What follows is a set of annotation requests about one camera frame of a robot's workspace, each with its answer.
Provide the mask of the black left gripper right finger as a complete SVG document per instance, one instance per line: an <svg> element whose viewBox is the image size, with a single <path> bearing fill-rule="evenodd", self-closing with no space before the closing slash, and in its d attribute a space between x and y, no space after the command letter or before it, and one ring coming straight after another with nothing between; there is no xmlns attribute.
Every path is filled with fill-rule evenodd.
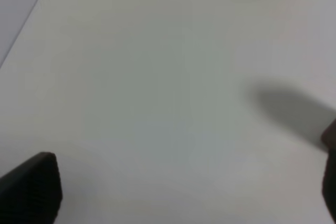
<svg viewBox="0 0 336 224"><path fill-rule="evenodd" d="M330 216L336 220L336 164L335 150L328 150L328 158L322 182L322 195Z"/></svg>

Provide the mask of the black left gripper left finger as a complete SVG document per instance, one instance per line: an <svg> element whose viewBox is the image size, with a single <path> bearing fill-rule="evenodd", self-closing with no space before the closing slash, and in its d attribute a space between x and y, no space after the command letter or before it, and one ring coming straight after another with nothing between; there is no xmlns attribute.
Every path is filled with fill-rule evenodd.
<svg viewBox="0 0 336 224"><path fill-rule="evenodd" d="M52 224L61 202L54 153L38 153L1 177L1 223Z"/></svg>

